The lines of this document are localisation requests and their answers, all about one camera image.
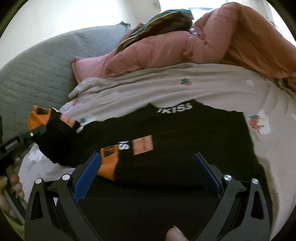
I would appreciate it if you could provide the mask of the person's left hand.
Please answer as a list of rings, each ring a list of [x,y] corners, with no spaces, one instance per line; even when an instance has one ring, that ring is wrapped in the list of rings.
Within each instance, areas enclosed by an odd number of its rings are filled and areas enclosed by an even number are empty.
[[[23,191],[23,186],[20,182],[20,177],[15,171],[18,166],[21,164],[22,158],[20,156],[15,156],[15,160],[12,166],[9,166],[8,173],[6,176],[1,176],[1,210],[6,216],[12,219],[14,222],[21,224],[16,213],[13,211],[9,201],[4,195],[4,190],[7,184],[11,185],[11,188],[8,193],[12,194],[16,199],[22,200],[25,196]]]

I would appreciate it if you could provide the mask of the person's right hand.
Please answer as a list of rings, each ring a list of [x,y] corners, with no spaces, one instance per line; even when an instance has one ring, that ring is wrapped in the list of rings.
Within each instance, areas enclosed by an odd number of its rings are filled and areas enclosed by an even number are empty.
[[[165,241],[188,241],[188,239],[176,226],[173,226],[166,233]]]

